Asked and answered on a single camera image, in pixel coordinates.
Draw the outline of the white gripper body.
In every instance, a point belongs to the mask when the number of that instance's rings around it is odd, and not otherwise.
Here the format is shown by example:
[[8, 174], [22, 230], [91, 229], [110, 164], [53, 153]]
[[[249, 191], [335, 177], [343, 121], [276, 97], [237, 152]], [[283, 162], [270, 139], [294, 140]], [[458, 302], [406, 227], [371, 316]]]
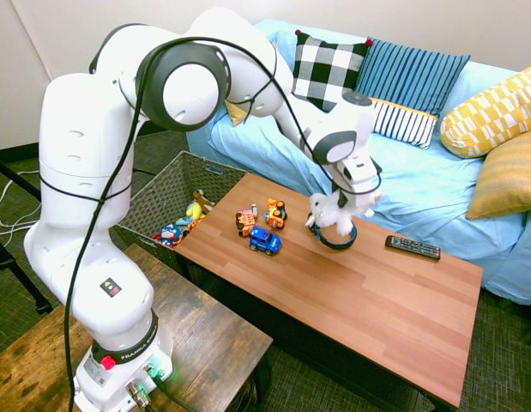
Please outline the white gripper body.
[[380, 185], [383, 169], [368, 155], [347, 157], [333, 165], [333, 192], [339, 198], [339, 189], [345, 191], [348, 200], [364, 199], [371, 195], [372, 200], [382, 196]]

